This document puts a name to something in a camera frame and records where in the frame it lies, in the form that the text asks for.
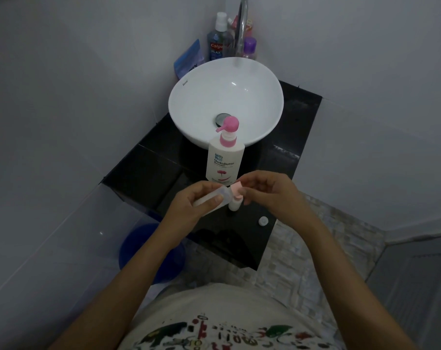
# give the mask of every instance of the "black countertop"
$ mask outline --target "black countertop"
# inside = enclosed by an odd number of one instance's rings
[[[239,177],[261,169],[292,178],[297,168],[322,97],[285,82],[281,86],[282,117],[269,135],[245,149]],[[167,114],[103,182],[161,220],[179,190],[206,180],[206,162],[207,150],[186,139]],[[262,216],[269,219],[264,227],[258,224]],[[275,222],[254,203],[236,212],[225,206],[201,218],[188,238],[239,267],[257,270]]]

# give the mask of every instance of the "blue bucket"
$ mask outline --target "blue bucket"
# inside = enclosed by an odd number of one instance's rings
[[[131,231],[120,247],[120,253],[118,256],[120,270],[123,269],[133,255],[135,255],[149,237],[151,237],[158,226],[158,223],[149,223]],[[167,254],[160,265],[152,284],[162,284],[176,278],[183,270],[185,259],[185,248],[183,244],[179,244]]]

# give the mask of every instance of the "hand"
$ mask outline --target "hand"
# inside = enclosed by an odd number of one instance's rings
[[[292,180],[284,174],[254,171],[241,176],[244,205],[252,201],[267,208],[280,221],[297,232],[309,230],[319,218]]]
[[[220,187],[222,184],[200,181],[179,191],[154,234],[167,242],[171,249],[175,248],[193,230],[201,216],[216,208],[223,197],[217,195],[196,207],[194,201]]]

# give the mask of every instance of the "purple bottle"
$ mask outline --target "purple bottle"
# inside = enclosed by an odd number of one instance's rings
[[[256,60],[256,38],[246,37],[243,48],[243,57]]]

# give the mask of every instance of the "colgate mouthwash bottle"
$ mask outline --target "colgate mouthwash bottle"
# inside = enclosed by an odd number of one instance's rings
[[[207,35],[209,60],[233,56],[234,38],[227,31],[227,14],[217,13],[216,29]]]

